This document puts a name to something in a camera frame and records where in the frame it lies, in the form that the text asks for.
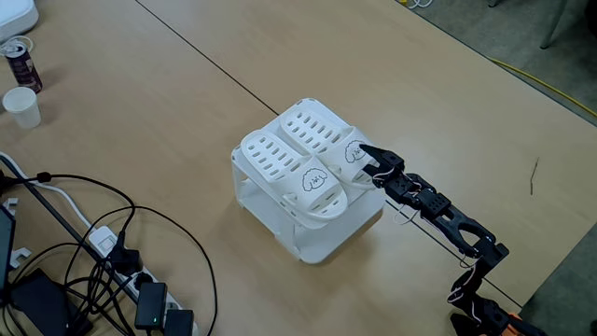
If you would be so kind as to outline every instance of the soda can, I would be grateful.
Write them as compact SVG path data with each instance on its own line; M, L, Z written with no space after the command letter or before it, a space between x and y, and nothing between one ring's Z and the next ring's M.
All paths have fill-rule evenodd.
M7 58L19 86L39 93L43 85L29 51L27 51L27 45L18 39L10 39L2 46L1 51Z

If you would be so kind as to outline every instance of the white paper cup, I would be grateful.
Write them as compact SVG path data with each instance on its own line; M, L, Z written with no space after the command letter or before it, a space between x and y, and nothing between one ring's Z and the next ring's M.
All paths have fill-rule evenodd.
M19 87L8 91L2 98L2 105L24 129L32 129L41 122L37 96L29 88Z

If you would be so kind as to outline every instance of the power strip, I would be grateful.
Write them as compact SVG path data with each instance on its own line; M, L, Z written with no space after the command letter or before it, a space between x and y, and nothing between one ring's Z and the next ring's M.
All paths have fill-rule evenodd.
M112 248L116 245L117 236L106 226L103 226L97 229L94 233L90 234L90 243L93 249L103 258L106 258ZM140 273L146 273L153 279L154 282L159 282L158 278L156 278L148 269L147 267L143 267L143 270L139 273L136 273L132 276L132 280L127 284L127 288L131 292L132 295L136 299L139 299L139 290L134 287L134 282L136 277ZM120 278L122 281L127 280L127 276L122 275L120 273L116 273L116 276ZM170 292L166 295L166 309L164 310L164 326L166 323L166 315L169 310L171 309L183 309L183 307L176 301L174 296ZM199 336L199 325L197 322L193 322L193 336Z

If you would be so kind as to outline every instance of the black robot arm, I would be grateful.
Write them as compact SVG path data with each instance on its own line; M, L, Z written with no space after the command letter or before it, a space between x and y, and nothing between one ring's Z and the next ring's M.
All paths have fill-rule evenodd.
M475 219L467 217L450 200L416 174L405 174L404 160L395 153L361 145L377 163L368 164L363 170L372 177L377 188L400 204L421 212L421 218L438 228L458 250L476 259L475 265L463 274L451 288L448 303L462 309L479 323L479 329L489 336L501 335L508 325L526 336L547 336L542 330L509 315L495 301L477 294L483 277L504 259L509 251L495 242L495 236ZM475 235L478 240L470 245L462 231Z

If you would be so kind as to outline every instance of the charger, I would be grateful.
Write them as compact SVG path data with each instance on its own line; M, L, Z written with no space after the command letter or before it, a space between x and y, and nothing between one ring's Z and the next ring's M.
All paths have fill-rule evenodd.
M166 315L164 336L191 336L195 323L194 318L191 310L169 310Z
M166 309L168 287L164 283L143 283L139 289L134 327L140 330L161 329Z

